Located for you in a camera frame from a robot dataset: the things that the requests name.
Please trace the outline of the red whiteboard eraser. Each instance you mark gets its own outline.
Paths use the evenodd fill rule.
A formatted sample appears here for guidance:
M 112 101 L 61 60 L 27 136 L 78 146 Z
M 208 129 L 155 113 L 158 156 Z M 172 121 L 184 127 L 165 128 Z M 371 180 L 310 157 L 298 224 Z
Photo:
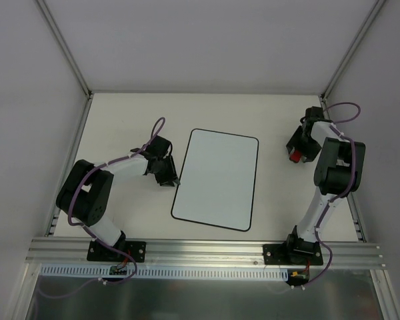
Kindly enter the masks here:
M 292 161 L 293 163 L 298 163 L 300 162 L 302 158 L 302 153 L 298 150 L 294 150 L 290 155 L 289 155 L 289 160 Z

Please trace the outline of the white whiteboard black rim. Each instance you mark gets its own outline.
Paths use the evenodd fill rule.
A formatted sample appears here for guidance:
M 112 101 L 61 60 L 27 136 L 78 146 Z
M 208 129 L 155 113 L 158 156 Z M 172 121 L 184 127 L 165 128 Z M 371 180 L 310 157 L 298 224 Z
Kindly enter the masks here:
M 255 137 L 193 129 L 171 216 L 234 231 L 250 230 L 258 156 Z

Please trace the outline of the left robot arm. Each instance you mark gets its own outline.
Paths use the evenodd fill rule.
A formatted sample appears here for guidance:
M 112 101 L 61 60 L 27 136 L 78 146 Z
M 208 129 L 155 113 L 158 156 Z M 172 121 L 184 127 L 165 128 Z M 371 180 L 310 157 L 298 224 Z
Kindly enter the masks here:
M 107 163 L 78 160 L 56 198 L 56 206 L 67 214 L 68 224 L 92 234 L 108 259 L 121 259 L 126 250 L 126 235 L 106 216 L 112 187 L 122 181 L 153 175 L 158 185 L 179 185 L 169 140 L 156 136 L 141 148 Z

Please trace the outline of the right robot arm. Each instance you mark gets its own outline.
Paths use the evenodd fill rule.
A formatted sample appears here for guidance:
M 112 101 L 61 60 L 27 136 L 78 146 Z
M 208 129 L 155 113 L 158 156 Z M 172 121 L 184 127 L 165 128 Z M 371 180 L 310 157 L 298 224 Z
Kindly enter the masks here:
M 292 265 L 321 265 L 321 233 L 343 198 L 359 188 L 366 147 L 340 132 L 322 108 L 310 107 L 286 149 L 294 163 L 316 159 L 317 164 L 313 199 L 283 244 L 283 257 Z

